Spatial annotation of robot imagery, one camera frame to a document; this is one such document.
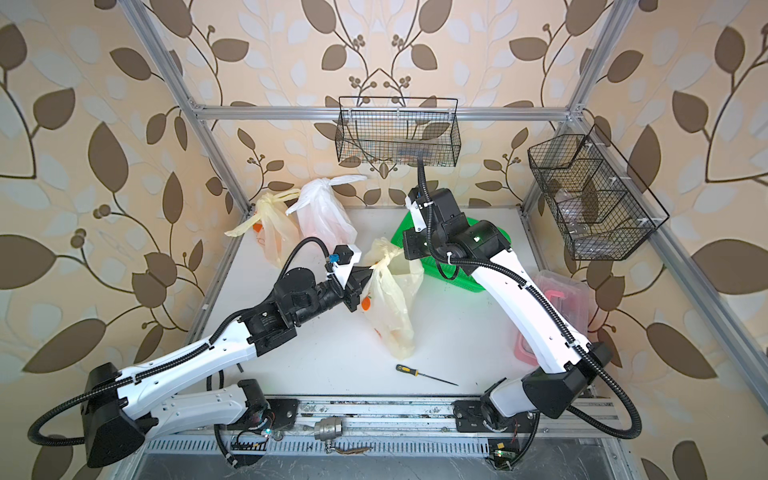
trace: yellow screwdriver handle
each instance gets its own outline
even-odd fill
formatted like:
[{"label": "yellow screwdriver handle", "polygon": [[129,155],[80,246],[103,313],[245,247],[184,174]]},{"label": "yellow screwdriver handle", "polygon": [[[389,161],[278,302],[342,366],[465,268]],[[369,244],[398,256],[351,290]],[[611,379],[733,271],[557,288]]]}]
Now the yellow screwdriver handle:
[{"label": "yellow screwdriver handle", "polygon": [[405,365],[400,365],[400,364],[398,364],[398,365],[395,367],[395,369],[397,369],[397,371],[398,371],[398,372],[403,372],[403,373],[410,373],[410,374],[411,374],[411,375],[413,375],[413,376],[418,376],[418,375],[419,375],[419,371],[418,371],[418,370],[416,370],[416,369],[412,369],[412,368],[410,368],[410,367],[407,367],[407,366],[405,366]]}]

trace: white plastic bag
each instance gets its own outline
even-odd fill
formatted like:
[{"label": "white plastic bag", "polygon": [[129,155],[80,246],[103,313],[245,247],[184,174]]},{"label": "white plastic bag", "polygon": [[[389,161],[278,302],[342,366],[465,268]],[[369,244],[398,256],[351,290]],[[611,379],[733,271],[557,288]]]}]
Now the white plastic bag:
[{"label": "white plastic bag", "polygon": [[291,250],[301,240],[299,227],[288,217],[285,205],[286,200],[298,198],[299,193],[298,188],[293,188],[278,194],[262,194],[259,200],[256,200],[256,213],[234,229],[225,232],[225,235],[239,237],[261,222],[257,236],[264,248],[264,256],[268,262],[282,268]]},{"label": "white plastic bag", "polygon": [[333,185],[365,180],[365,175],[318,178],[301,187],[299,201],[287,213],[298,212],[299,227],[305,237],[318,237],[333,252],[336,245],[355,243],[357,230],[349,222],[344,206],[333,195]]},{"label": "white plastic bag", "polygon": [[406,359],[414,350],[409,312],[424,280],[424,267],[420,260],[407,260],[403,249],[386,238],[373,241],[362,263],[375,263],[371,266],[371,280],[362,292],[363,312],[391,354]]}]

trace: black wire basket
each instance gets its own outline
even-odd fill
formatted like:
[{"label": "black wire basket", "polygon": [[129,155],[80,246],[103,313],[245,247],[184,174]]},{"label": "black wire basket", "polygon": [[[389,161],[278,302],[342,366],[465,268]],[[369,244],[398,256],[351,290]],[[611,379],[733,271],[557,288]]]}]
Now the black wire basket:
[{"label": "black wire basket", "polygon": [[339,163],[455,167],[462,140],[455,98],[339,97]]},{"label": "black wire basket", "polygon": [[[600,146],[607,150],[610,141],[598,132],[558,135],[530,147],[528,160],[571,257],[626,260],[669,212],[618,149],[627,171],[608,163]],[[644,207],[631,190],[647,194],[658,209]]]}]

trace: green plastic basket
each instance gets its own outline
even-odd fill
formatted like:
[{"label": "green plastic basket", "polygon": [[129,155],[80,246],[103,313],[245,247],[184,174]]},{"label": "green plastic basket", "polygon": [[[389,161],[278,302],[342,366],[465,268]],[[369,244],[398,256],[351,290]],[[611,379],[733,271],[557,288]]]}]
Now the green plastic basket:
[{"label": "green plastic basket", "polygon": [[[478,223],[478,221],[475,220],[474,218],[467,218],[467,221],[469,222],[470,225],[474,225],[475,223]],[[402,248],[402,233],[411,227],[413,227],[413,219],[411,218],[410,212],[408,212],[406,214],[406,217],[402,219],[400,227],[398,227],[397,231],[395,232],[395,236],[392,237],[392,243]],[[498,230],[502,232],[502,235],[504,235],[504,237],[506,237],[507,240],[510,240],[509,235],[507,235],[507,232],[505,232],[501,228],[499,228]],[[473,279],[471,276],[464,273],[464,270],[460,270],[458,272],[458,276],[455,278],[455,280],[453,281],[446,280],[445,278],[442,277],[442,275],[440,275],[440,272],[437,270],[437,265],[435,264],[434,258],[431,258],[431,257],[422,258],[422,265],[424,266],[424,273],[426,273],[429,276],[439,278],[444,282],[450,283],[452,285],[460,286],[461,288],[465,290],[469,290],[470,292],[482,292],[485,290],[485,288],[483,288],[479,283],[475,282],[475,279]],[[442,271],[445,272],[445,275],[451,276],[453,275],[454,268],[455,268],[454,266],[444,266]]]}]

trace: wallpaper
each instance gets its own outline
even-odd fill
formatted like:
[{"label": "wallpaper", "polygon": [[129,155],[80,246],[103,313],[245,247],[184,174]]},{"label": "wallpaper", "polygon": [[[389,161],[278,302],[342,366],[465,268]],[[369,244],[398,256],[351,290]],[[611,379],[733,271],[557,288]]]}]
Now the wallpaper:
[{"label": "wallpaper", "polygon": [[591,288],[598,308],[588,337],[613,350],[607,369],[641,414],[643,432],[627,441],[641,472],[648,480],[764,478],[768,416],[653,247],[623,262],[577,263],[542,211],[531,228],[548,268]]},{"label": "wallpaper", "polygon": [[[99,475],[27,428],[95,366],[181,346],[240,219],[208,194],[209,160],[112,7],[0,2],[5,478]],[[82,435],[77,409],[45,433]]]},{"label": "wallpaper", "polygon": [[564,107],[607,0],[145,0],[199,104]]},{"label": "wallpaper", "polygon": [[768,348],[768,4],[641,2],[588,102]]},{"label": "wallpaper", "polygon": [[[333,138],[336,125],[311,121],[218,121],[214,135],[252,201],[264,191],[302,187],[314,178],[362,174],[366,181],[335,187],[350,206],[397,206],[416,186],[416,169],[357,156],[341,163]],[[462,149],[455,167],[427,167],[436,187],[450,188],[459,205],[483,207],[522,203],[533,176],[528,147],[551,137],[545,121],[459,122]],[[207,185],[220,194],[215,177]]]}]

